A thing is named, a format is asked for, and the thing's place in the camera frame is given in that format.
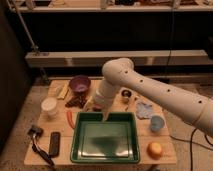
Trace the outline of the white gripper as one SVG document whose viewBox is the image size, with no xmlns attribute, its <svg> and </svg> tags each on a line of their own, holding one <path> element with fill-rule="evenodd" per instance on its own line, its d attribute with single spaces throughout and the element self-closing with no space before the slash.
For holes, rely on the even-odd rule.
<svg viewBox="0 0 213 171">
<path fill-rule="evenodd" d="M 111 106 L 112 102 L 107 98 L 90 96 L 83 107 L 83 111 L 87 112 L 92 111 L 94 108 L 99 108 L 102 112 L 103 120 L 107 120 Z"/>
</svg>

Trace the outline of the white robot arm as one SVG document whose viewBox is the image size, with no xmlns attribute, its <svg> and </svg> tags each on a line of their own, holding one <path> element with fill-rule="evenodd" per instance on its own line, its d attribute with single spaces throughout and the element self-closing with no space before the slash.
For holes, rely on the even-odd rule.
<svg viewBox="0 0 213 171">
<path fill-rule="evenodd" d="M 120 88 L 125 87 L 213 138 L 213 99 L 142 76 L 134 71 L 134 63 L 128 58 L 106 62 L 102 74 L 103 79 L 85 108 L 97 104 L 107 111 Z"/>
</svg>

